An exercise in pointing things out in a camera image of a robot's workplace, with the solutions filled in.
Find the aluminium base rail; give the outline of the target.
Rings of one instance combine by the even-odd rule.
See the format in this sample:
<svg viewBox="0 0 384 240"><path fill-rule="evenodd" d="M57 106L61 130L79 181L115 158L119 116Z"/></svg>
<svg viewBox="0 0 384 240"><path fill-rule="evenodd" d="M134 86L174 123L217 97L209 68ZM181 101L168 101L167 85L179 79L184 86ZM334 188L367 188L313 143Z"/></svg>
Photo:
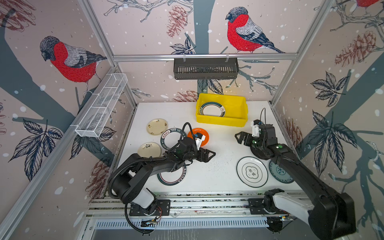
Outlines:
<svg viewBox="0 0 384 240"><path fill-rule="evenodd" d="M262 193L158 195L158 203L169 201L163 210L165 218L245 218L282 217L305 221L314 208L302 191L275 195L275 210L267 210Z"/></svg>

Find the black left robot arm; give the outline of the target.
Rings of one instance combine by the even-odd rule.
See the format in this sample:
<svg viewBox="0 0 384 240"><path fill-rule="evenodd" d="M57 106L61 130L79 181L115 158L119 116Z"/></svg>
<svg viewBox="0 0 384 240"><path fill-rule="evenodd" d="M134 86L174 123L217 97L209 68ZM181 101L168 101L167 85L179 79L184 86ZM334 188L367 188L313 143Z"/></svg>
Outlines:
<svg viewBox="0 0 384 240"><path fill-rule="evenodd" d="M143 209L154 208L157 201L155 195L144 189L149 177L177 171L186 166L186 162L208 163L215 155L213 151L199 148L196 140L188 137L179 140L162 157L143 158L139 154L132 154L110 175L108 195L123 204L134 203Z"/></svg>

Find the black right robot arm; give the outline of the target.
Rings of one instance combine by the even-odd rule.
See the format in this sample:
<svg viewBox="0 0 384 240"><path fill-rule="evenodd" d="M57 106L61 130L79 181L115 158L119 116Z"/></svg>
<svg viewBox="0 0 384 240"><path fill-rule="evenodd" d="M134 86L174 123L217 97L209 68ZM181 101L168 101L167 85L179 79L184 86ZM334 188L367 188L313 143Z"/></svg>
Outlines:
<svg viewBox="0 0 384 240"><path fill-rule="evenodd" d="M235 134L239 144L250 147L256 158L270 160L293 178L308 201L290 197L281 189L264 194L264 209L287 212L307 223L320 240L334 240L357 231L355 203L346 193L338 193L310 171L285 144L280 144L270 124L254 125L257 134Z"/></svg>

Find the cream plate with characters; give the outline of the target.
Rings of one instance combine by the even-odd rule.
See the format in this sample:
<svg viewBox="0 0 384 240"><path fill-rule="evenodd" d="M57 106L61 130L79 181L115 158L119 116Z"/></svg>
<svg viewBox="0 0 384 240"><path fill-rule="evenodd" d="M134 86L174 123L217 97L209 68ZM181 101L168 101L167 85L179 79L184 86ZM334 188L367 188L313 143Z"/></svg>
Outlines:
<svg viewBox="0 0 384 240"><path fill-rule="evenodd" d="M146 130L150 135L162 135L168 129L168 122L164 119L153 119L147 126Z"/></svg>

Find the yellow plastic bin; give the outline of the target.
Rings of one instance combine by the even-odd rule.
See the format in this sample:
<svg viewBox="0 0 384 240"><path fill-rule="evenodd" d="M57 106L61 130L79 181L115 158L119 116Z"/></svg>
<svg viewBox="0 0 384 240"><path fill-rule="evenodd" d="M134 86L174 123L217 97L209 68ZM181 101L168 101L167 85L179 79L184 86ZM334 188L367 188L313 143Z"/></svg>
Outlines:
<svg viewBox="0 0 384 240"><path fill-rule="evenodd" d="M224 106L224 117L202 116L199 109L207 102L217 102ZM229 127L244 127L248 121L248 106L246 98L230 95L203 94L199 95L196 105L196 119L199 123L223 125Z"/></svg>

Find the teal patterned plate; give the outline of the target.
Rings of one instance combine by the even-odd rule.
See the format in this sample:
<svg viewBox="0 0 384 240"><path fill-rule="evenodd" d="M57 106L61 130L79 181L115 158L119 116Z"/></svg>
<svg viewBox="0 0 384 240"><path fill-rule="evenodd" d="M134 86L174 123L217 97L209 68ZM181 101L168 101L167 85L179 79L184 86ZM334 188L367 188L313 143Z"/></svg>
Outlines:
<svg viewBox="0 0 384 240"><path fill-rule="evenodd" d="M272 161L269 162L269 170L271 175L280 183L291 184L294 182L294 179L284 169Z"/></svg>

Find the orange plate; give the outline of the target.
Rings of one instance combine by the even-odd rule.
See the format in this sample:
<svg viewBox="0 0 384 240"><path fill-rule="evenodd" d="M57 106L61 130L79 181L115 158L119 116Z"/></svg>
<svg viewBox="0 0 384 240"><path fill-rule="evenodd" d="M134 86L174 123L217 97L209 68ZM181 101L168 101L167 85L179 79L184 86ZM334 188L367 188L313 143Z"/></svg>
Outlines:
<svg viewBox="0 0 384 240"><path fill-rule="evenodd" d="M202 135L204 137L202 137L202 144L201 144L201 147L205 146L208 142L209 142L209 134L206 130L202 129L202 128L194 128L193 129L193 133L196 135Z"/></svg>

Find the white plate black flower outline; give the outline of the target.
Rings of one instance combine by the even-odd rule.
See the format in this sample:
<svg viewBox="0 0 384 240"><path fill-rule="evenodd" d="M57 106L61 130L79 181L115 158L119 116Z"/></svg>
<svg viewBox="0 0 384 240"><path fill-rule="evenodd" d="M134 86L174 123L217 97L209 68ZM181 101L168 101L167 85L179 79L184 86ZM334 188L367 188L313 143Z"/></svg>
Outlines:
<svg viewBox="0 0 384 240"><path fill-rule="evenodd" d="M257 158L244 157L237 163L240 180L251 188L264 186L269 178L266 166Z"/></svg>

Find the teal rim Hao Shi plate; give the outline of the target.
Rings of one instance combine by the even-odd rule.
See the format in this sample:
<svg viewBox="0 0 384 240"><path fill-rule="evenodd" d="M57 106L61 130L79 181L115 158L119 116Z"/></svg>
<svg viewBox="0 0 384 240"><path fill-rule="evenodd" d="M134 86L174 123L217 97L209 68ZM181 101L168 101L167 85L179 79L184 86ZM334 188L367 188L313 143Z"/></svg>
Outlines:
<svg viewBox="0 0 384 240"><path fill-rule="evenodd" d="M187 135L179 128L171 128L165 131L161 136L161 146L166 150L170 150L174 145L178 143L180 138L185 138Z"/></svg>

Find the black hanging basket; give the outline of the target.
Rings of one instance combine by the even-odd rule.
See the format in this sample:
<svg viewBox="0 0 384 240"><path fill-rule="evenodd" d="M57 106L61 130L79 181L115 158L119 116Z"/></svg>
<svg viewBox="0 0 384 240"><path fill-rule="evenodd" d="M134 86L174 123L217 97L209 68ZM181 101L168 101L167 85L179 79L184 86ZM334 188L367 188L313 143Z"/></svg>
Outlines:
<svg viewBox="0 0 384 240"><path fill-rule="evenodd" d="M230 80L239 73L237 58L175 59L176 80Z"/></svg>

